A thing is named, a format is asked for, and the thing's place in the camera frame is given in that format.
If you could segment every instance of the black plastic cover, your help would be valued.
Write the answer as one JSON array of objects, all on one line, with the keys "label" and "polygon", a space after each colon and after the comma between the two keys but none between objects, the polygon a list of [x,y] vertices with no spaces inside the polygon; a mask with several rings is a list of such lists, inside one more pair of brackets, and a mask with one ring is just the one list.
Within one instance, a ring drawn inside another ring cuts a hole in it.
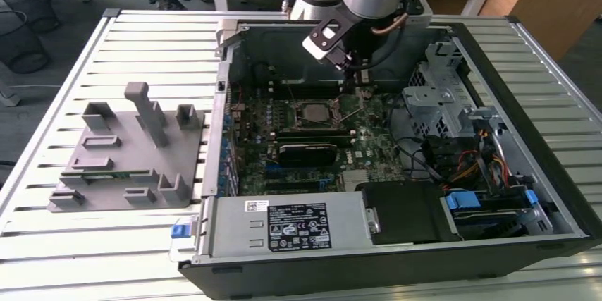
[{"label": "black plastic cover", "polygon": [[375,245],[458,241],[451,233],[440,198],[442,189],[430,182],[362,183],[367,208],[375,209],[380,232]]}]

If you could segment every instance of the red wire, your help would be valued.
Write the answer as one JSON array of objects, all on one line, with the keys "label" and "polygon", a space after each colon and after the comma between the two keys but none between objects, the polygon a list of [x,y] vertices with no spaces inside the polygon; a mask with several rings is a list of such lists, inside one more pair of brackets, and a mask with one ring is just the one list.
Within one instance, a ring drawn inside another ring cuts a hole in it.
[{"label": "red wire", "polygon": [[463,151],[463,152],[462,152],[460,157],[458,158],[458,168],[456,168],[456,171],[459,171],[460,168],[462,168],[462,159],[463,159],[463,156],[464,156],[464,155],[468,155],[468,154],[471,154],[471,153],[476,153],[476,151],[472,150],[472,151]]}]

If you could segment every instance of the motherboard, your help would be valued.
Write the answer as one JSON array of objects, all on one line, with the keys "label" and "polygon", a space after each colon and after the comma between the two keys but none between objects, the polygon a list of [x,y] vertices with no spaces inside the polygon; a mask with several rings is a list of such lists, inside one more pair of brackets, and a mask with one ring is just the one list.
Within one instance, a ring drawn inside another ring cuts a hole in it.
[{"label": "motherboard", "polygon": [[344,192],[367,181],[403,180],[387,126],[394,96],[370,87],[324,92],[332,93],[295,85],[233,89],[237,195]]}]

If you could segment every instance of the warning label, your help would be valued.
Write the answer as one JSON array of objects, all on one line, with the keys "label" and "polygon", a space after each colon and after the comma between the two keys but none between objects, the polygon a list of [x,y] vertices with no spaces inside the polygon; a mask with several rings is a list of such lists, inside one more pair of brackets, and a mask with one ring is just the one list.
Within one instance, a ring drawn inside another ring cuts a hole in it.
[{"label": "warning label", "polygon": [[267,216],[272,252],[332,247],[327,204],[270,206]]}]

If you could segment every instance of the white cable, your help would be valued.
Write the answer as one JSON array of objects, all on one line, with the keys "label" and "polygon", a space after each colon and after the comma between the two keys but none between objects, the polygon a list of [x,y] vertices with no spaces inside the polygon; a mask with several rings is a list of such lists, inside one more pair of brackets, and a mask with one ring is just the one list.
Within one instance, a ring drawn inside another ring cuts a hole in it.
[{"label": "white cable", "polygon": [[17,86],[8,86],[8,88],[25,88],[25,87],[61,87],[61,85],[17,85]]}]

